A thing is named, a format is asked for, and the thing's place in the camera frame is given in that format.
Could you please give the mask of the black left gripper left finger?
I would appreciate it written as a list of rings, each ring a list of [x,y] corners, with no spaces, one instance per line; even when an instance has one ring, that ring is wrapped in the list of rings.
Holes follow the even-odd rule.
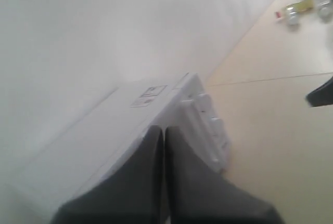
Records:
[[[151,126],[133,155],[110,177],[63,204],[52,223],[160,223],[164,139]]]

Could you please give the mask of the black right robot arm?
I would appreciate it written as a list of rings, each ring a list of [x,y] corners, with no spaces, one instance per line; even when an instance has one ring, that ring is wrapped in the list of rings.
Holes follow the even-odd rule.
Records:
[[[306,96],[306,101],[311,107],[330,106],[333,103],[333,77],[323,85],[316,88]]]

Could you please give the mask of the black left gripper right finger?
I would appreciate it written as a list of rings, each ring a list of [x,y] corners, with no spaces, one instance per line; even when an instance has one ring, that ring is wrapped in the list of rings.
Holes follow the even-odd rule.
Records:
[[[164,143],[171,223],[284,223],[273,204],[209,168],[178,127],[166,129]]]

